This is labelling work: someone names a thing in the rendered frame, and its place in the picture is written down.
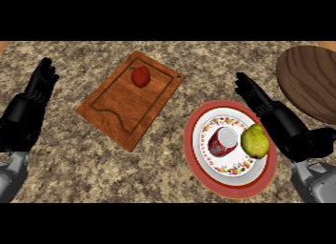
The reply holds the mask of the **red can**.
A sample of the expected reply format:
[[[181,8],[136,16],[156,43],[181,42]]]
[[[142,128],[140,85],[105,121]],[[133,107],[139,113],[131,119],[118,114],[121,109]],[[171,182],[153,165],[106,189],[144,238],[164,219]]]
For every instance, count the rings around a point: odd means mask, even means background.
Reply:
[[[221,127],[208,140],[208,151],[215,157],[224,157],[237,146],[237,135],[233,129]]]

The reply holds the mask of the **brown wooden bowl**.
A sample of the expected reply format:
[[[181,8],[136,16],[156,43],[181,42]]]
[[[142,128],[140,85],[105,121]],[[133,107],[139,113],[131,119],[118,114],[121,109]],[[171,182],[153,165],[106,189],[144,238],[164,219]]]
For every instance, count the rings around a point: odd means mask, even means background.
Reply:
[[[317,46],[289,48],[277,59],[276,76],[295,107],[336,125],[336,52]]]

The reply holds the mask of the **red round placemat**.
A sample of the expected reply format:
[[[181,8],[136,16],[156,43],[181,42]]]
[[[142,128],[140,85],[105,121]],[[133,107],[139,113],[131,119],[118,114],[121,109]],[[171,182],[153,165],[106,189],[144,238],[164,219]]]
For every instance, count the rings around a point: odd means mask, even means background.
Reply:
[[[259,123],[251,109],[228,100],[206,102],[192,113],[183,148],[199,183],[231,199],[255,196],[267,188],[277,168],[277,149],[268,142],[262,158],[245,153],[242,133]]]

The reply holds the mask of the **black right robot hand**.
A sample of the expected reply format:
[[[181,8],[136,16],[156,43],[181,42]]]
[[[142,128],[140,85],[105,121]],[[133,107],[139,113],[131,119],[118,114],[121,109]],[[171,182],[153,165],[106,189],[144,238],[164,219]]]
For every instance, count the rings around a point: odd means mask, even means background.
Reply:
[[[239,72],[236,74],[236,93],[259,118],[268,136],[282,152],[293,161],[324,158],[333,153],[336,130],[310,130],[301,119],[280,101],[273,101],[256,82]]]

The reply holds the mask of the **green pear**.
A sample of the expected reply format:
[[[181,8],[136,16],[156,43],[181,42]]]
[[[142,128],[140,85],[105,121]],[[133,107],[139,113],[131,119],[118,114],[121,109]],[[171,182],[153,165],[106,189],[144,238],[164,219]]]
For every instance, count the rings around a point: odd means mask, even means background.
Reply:
[[[254,124],[240,135],[240,147],[255,159],[262,159],[268,153],[268,138],[259,124]]]

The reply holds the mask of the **white floral-rimmed plate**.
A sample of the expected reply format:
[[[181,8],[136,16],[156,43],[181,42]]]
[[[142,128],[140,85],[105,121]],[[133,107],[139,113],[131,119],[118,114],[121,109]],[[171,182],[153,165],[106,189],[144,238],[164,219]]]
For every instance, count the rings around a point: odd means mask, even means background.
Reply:
[[[239,110],[205,112],[193,127],[193,152],[202,171],[223,184],[243,186],[262,172],[267,157],[255,159],[240,146],[240,135],[256,122]]]

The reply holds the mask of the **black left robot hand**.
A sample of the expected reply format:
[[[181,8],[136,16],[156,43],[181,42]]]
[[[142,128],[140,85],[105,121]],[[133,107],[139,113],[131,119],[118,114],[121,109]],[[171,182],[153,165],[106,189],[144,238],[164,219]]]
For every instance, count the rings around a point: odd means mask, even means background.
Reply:
[[[52,60],[43,58],[22,93],[18,93],[0,116],[0,153],[28,152],[38,140],[55,83]]]

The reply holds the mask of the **brown wooden cutting board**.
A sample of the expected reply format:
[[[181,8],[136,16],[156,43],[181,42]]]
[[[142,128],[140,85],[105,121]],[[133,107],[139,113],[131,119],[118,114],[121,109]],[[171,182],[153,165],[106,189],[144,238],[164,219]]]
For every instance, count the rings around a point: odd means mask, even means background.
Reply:
[[[139,88],[133,68],[144,66],[150,82]],[[134,51],[77,108],[80,116],[130,152],[168,102],[184,75]]]

